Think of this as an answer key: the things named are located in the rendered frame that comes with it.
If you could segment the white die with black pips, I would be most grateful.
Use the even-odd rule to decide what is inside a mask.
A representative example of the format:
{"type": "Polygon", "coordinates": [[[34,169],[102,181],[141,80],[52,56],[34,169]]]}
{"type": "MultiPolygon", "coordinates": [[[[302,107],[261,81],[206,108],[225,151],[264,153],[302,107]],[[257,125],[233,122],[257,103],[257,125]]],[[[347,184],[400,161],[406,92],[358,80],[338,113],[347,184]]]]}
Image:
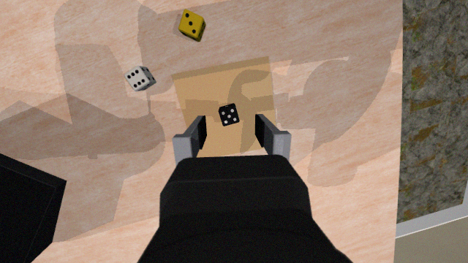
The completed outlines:
{"type": "Polygon", "coordinates": [[[124,77],[134,91],[144,91],[156,83],[153,75],[148,68],[144,66],[136,66],[134,69],[124,74],[124,77]]]}

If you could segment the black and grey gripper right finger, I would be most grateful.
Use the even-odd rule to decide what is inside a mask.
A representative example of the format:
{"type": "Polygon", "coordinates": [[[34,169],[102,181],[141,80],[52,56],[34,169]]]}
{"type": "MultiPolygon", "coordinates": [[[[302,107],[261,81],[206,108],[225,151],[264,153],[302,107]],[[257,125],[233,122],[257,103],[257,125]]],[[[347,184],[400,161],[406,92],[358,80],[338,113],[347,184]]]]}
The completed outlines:
{"type": "Polygon", "coordinates": [[[255,135],[268,155],[290,159],[291,133],[280,131],[263,114],[255,114],[255,135]]]}

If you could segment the yellow die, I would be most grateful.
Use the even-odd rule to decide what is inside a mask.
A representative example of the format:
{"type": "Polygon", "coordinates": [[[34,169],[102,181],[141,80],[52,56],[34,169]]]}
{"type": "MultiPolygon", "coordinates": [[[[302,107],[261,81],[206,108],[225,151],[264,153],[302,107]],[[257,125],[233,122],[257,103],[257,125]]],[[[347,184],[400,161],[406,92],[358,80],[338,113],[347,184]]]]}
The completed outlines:
{"type": "Polygon", "coordinates": [[[203,17],[185,9],[178,30],[186,37],[200,42],[205,30],[203,17]]]}

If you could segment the tan translucent mat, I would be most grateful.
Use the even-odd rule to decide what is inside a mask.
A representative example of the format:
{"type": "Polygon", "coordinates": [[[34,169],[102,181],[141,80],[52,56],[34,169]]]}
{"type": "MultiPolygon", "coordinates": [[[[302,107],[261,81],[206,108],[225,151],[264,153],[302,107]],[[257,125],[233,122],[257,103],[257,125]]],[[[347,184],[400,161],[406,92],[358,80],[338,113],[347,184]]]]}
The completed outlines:
{"type": "Polygon", "coordinates": [[[276,125],[268,56],[172,76],[186,127],[205,115],[207,137],[197,157],[263,149],[255,135],[255,114],[276,125]],[[233,103],[240,121],[223,126],[219,108],[233,103]]]}

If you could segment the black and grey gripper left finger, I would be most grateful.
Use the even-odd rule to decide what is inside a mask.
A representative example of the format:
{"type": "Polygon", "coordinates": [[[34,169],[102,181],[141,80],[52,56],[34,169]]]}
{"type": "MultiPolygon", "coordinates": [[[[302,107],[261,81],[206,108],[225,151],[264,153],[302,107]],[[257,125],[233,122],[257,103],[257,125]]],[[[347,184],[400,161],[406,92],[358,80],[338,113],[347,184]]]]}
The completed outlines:
{"type": "Polygon", "coordinates": [[[199,115],[183,134],[176,134],[173,138],[175,165],[187,158],[197,157],[203,149],[207,137],[205,115],[199,115]]]}

